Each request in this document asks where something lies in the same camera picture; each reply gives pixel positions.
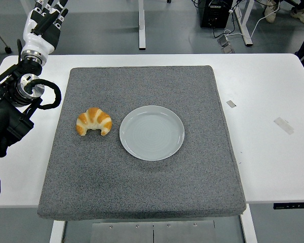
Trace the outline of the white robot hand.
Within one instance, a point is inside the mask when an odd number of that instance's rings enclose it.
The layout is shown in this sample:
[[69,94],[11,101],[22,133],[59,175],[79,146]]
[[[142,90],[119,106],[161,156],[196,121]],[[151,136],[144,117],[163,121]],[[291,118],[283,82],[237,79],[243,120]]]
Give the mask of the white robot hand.
[[36,1],[28,14],[23,32],[24,50],[32,50],[41,55],[52,53],[58,46],[61,25],[68,9],[68,1]]

